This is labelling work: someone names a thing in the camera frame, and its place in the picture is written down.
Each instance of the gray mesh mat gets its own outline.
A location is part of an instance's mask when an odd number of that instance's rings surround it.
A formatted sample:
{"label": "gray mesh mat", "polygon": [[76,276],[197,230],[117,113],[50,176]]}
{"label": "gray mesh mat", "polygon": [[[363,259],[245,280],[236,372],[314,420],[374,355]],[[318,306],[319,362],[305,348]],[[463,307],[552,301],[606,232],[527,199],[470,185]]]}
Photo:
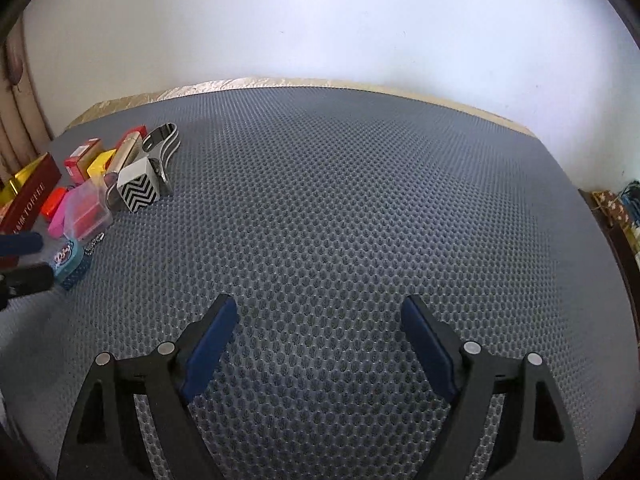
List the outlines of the gray mesh mat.
{"label": "gray mesh mat", "polygon": [[[190,409],[228,478],[411,478],[448,407],[400,330],[410,293],[490,352],[548,359],[588,479],[622,447],[638,382],[629,302],[538,140],[404,98],[282,88],[127,110],[73,128],[52,152],[62,161],[88,137],[109,144],[165,121],[182,136],[174,197],[117,215],[71,293],[0,313],[0,388],[50,468],[91,359],[176,338],[220,292],[236,298],[239,325]],[[169,478],[145,399],[138,407]]]}

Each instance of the blue object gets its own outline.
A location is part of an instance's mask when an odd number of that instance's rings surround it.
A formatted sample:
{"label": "blue object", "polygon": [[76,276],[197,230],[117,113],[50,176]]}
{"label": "blue object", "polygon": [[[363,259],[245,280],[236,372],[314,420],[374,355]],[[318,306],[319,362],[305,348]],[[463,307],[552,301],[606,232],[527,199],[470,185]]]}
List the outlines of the blue object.
{"label": "blue object", "polygon": [[237,322],[236,302],[228,298],[187,359],[185,379],[180,389],[186,403],[207,389]]}
{"label": "blue object", "polygon": [[411,343],[431,388],[447,402],[453,401],[458,394],[453,361],[410,298],[402,302],[400,319],[406,338]]}
{"label": "blue object", "polygon": [[0,257],[24,256],[39,253],[44,246],[42,236],[36,232],[0,236]]}
{"label": "blue object", "polygon": [[91,254],[84,250],[78,240],[72,238],[67,241],[53,257],[51,263],[56,283],[67,291],[71,290],[89,270],[91,260]]}
{"label": "blue object", "polygon": [[626,212],[631,217],[634,225],[640,225],[640,203],[628,194],[620,195],[620,202],[625,207]]}

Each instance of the red toffee box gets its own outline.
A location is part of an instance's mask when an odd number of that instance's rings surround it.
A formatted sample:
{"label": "red toffee box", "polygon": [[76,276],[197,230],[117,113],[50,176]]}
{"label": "red toffee box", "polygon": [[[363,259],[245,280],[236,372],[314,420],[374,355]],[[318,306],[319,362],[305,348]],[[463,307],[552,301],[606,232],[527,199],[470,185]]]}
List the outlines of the red toffee box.
{"label": "red toffee box", "polygon": [[76,150],[65,160],[65,168],[76,184],[82,184],[89,179],[87,168],[100,155],[104,149],[100,139],[89,139],[87,142],[78,146]]}
{"label": "red toffee box", "polygon": [[[56,161],[50,153],[43,155],[36,169],[20,188],[18,195],[8,205],[0,220],[0,234],[29,231],[38,217],[42,204],[59,180],[60,170]],[[13,267],[17,263],[17,257],[0,258],[0,269]]]}

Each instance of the zigzag pattern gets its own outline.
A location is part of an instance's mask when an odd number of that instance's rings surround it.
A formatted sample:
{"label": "zigzag pattern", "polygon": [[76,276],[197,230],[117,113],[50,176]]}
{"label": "zigzag pattern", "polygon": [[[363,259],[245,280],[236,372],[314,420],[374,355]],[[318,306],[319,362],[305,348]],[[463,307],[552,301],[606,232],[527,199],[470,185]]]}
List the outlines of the zigzag pattern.
{"label": "zigzag pattern", "polygon": [[120,189],[120,194],[124,203],[133,213],[158,200],[158,193],[156,193],[151,180],[145,174],[127,182]]}

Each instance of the pink item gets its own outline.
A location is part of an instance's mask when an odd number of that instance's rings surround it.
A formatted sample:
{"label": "pink item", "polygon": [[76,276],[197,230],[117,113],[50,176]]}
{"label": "pink item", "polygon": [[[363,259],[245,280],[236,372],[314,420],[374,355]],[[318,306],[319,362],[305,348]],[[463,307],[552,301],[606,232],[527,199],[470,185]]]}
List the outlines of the pink item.
{"label": "pink item", "polygon": [[76,189],[77,188],[69,190],[69,192],[62,199],[62,202],[60,202],[60,206],[58,206],[56,214],[53,215],[51,223],[49,224],[49,234],[54,238],[62,238],[62,235],[65,233],[66,201],[71,195],[73,195]]}

